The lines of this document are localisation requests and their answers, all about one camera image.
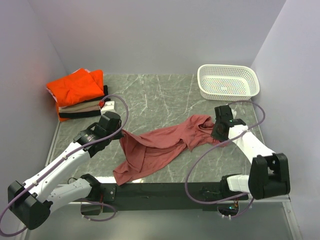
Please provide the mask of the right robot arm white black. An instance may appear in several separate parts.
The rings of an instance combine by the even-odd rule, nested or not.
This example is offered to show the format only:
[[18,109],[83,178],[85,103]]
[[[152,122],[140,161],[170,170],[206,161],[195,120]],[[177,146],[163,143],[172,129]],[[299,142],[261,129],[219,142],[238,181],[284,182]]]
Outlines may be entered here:
[[230,200],[237,192],[260,200],[287,195],[291,191],[289,162],[283,153],[265,146],[228,105],[214,108],[215,124],[211,136],[223,144],[233,142],[251,164],[248,175],[231,174],[221,179],[219,193]]

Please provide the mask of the pink red t shirt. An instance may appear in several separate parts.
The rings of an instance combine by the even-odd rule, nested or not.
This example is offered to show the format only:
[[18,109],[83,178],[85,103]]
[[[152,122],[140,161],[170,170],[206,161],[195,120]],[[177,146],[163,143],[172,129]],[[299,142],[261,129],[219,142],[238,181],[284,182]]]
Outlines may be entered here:
[[119,144],[125,161],[113,170],[117,185],[154,174],[185,150],[218,144],[219,141],[211,136],[215,126],[211,116],[194,114],[180,124],[140,135],[122,130]]

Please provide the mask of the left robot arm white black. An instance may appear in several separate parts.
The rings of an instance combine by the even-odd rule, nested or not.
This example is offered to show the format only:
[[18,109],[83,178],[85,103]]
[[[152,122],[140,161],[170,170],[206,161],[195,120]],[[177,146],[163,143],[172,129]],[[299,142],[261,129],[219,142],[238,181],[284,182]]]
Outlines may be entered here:
[[7,189],[9,210],[29,229],[42,225],[55,210],[79,199],[100,201],[101,183],[84,174],[76,181],[57,188],[60,181],[82,163],[105,149],[112,140],[123,137],[121,117],[104,113],[73,139],[68,147],[47,167],[24,183],[14,181]]

